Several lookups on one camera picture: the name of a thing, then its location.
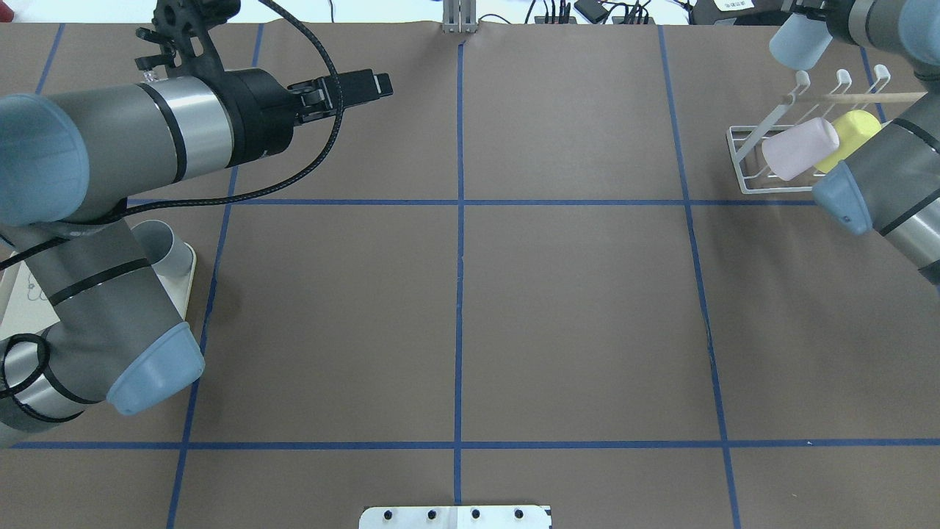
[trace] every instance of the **yellow cup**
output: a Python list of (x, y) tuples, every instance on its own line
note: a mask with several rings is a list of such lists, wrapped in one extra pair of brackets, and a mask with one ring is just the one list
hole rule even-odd
[(850, 110), (832, 122), (838, 134), (838, 149), (816, 164), (822, 172), (831, 171), (882, 129), (878, 118), (866, 110)]

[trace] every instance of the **metal bracket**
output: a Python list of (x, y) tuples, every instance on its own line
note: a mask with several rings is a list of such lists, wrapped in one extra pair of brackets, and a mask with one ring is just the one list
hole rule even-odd
[(477, 0), (444, 0), (444, 32), (476, 33)]
[[(783, 96), (780, 104), (760, 124), (730, 127), (726, 133), (726, 140), (741, 192), (745, 195), (755, 195), (812, 190), (811, 185), (805, 184), (816, 184), (825, 176), (824, 173), (818, 170), (811, 173), (807, 171), (804, 173), (805, 178), (801, 180), (804, 185), (782, 184), (779, 177), (770, 170), (758, 146), (764, 140), (804, 122), (818, 111), (822, 112), (819, 117), (825, 118), (838, 104), (850, 104), (853, 105), (852, 109), (856, 109), (861, 105), (873, 103), (913, 103), (925, 95), (924, 92), (885, 94), (883, 90), (891, 81), (891, 73), (881, 64), (875, 66), (874, 72), (877, 78), (868, 90), (860, 94), (849, 94), (847, 92), (852, 86), (852, 77), (847, 71), (839, 70), (836, 72), (836, 87), (824, 95), (807, 94), (810, 86), (809, 74), (804, 71), (797, 72), (795, 88)], [(812, 107), (793, 125), (780, 124), (783, 117), (796, 104), (811, 104)]]
[(548, 505), (372, 507), (359, 529), (551, 529)]

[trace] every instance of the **metal plate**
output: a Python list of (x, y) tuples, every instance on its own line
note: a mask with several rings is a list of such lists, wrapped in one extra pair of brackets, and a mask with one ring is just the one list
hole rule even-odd
[(372, 507), (359, 529), (551, 529), (547, 505)]

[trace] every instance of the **silver metal band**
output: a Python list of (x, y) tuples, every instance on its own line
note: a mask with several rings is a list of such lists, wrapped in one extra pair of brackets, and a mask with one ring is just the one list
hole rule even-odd
[(868, 31), (869, 12), (876, 0), (855, 0), (852, 10), (849, 11), (849, 35), (863, 47), (873, 48)]
[(148, 86), (166, 101), (186, 146), (186, 173), (193, 178), (224, 168), (234, 145), (228, 113), (218, 96), (195, 77), (165, 79)]
[(917, 268), (940, 260), (940, 199), (885, 235)]
[[(23, 382), (36, 369), (39, 365), (37, 350), (36, 344), (29, 342), (20, 342), (9, 350), (4, 361), (4, 374), (9, 387)], [(45, 375), (41, 375), (29, 387), (14, 395), (14, 398), (37, 413), (53, 419), (71, 417), (88, 407), (87, 404), (77, 403), (59, 393)]]

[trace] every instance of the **blue tape line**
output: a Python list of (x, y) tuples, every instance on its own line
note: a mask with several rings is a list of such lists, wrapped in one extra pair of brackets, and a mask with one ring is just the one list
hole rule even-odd
[(252, 199), (234, 205), (313, 205), (313, 206), (456, 206), (456, 200), (394, 200), (394, 199)]
[(258, 67), (258, 59), (261, 57), (261, 41), (264, 38), (264, 24), (258, 24), (258, 32), (255, 34), (255, 53), (251, 55), (251, 67)]
[(940, 439), (792, 439), (728, 441), (729, 448), (813, 448), (833, 446), (940, 446)]
[[(191, 441), (187, 451), (452, 450), (453, 441)], [(669, 450), (747, 448), (940, 447), (940, 438), (704, 441), (461, 441), (463, 450)], [(179, 450), (181, 442), (23, 441), (12, 450)]]
[[(238, 166), (232, 168), (231, 176), (228, 178), (228, 194), (232, 195), (235, 184), (238, 181)], [(203, 356), (206, 354), (206, 346), (209, 342), (209, 323), (212, 320), (212, 310), (215, 307), (215, 293), (218, 289), (219, 267), (222, 263), (222, 251), (226, 245), (228, 234), (228, 219), (231, 215), (231, 204), (227, 204), (225, 212), (222, 214), (222, 227), (219, 229), (219, 242), (215, 247), (215, 262), (212, 265), (212, 277), (209, 283), (209, 295), (206, 299), (206, 313), (202, 318), (202, 332), (199, 336), (199, 348)], [(189, 391), (189, 404), (186, 407), (186, 421), (183, 423), (182, 441), (180, 443), (180, 459), (177, 461), (176, 477), (173, 480), (173, 494), (170, 497), (169, 512), (166, 515), (166, 527), (172, 529), (176, 523), (177, 507), (180, 504), (180, 491), (182, 489), (182, 477), (186, 468), (186, 455), (189, 451), (189, 440), (193, 431), (193, 417), (196, 415), (196, 399), (199, 395), (199, 380), (193, 383)]]
[[(705, 334), (708, 340), (709, 364), (712, 371), (712, 392), (714, 395), (714, 407), (718, 416), (718, 432), (721, 441), (728, 441), (728, 427), (725, 422), (725, 405), (721, 398), (721, 382), (718, 378), (718, 362), (714, 355), (714, 341), (712, 338), (712, 322), (708, 315), (708, 299), (705, 297), (705, 283), (702, 279), (701, 261), (698, 258), (698, 241), (696, 240), (696, 231), (692, 219), (692, 202), (689, 198), (689, 185), (685, 176), (685, 160), (682, 156), (682, 140), (679, 134), (679, 119), (676, 113), (675, 94), (672, 90), (672, 78), (669, 75), (669, 57), (666, 51), (666, 32), (661, 25), (657, 26), (659, 30), (659, 47), (663, 56), (663, 75), (666, 78), (666, 97), (669, 101), (669, 117), (672, 120), (672, 137), (676, 146), (676, 158), (679, 163), (679, 179), (682, 186), (682, 199), (685, 200), (685, 224), (689, 231), (689, 244), (692, 248), (692, 265), (696, 273), (696, 285), (698, 288), (698, 305), (702, 312), (702, 319), (705, 322)], [(734, 469), (731, 466), (731, 451), (727, 446), (722, 448), (722, 455), (725, 460), (725, 478), (728, 481), (728, 502), (731, 509), (731, 520), (734, 523), (734, 529), (741, 529), (741, 515), (738, 508), (737, 488), (734, 484)]]
[(454, 505), (462, 503), (463, 440), (463, 46), (457, 46), (457, 303), (454, 336)]
[(178, 442), (24, 441), (17, 450), (180, 450)]
[(466, 450), (636, 450), (721, 448), (721, 441), (464, 441)]
[[(874, 75), (871, 74), (871, 63), (869, 63), (869, 51), (863, 47), (859, 47), (858, 49), (861, 50), (862, 66), (865, 67), (865, 76), (868, 77), (869, 86), (871, 86), (875, 82), (875, 78), (874, 78)], [(876, 103), (875, 108), (878, 109), (878, 117), (881, 118), (882, 123), (887, 121), (887, 118), (885, 117), (885, 109), (882, 107), (882, 104)]]
[(191, 442), (190, 450), (451, 450), (450, 441), (388, 442)]
[(62, 34), (65, 32), (65, 25), (60, 24), (58, 31), (55, 32), (55, 39), (53, 39), (53, 47), (49, 50), (49, 56), (46, 57), (46, 65), (42, 67), (42, 75), (39, 76), (39, 83), (36, 84), (36, 95), (42, 93), (42, 89), (46, 86), (46, 78), (49, 76), (49, 70), (53, 67), (53, 59), (55, 59), (55, 52), (58, 51), (58, 44), (62, 41)]
[[(170, 199), (128, 199), (128, 204), (139, 205)], [(284, 205), (284, 206), (684, 206), (680, 199), (252, 199), (232, 205)], [(813, 200), (689, 200), (694, 206), (815, 206)]]

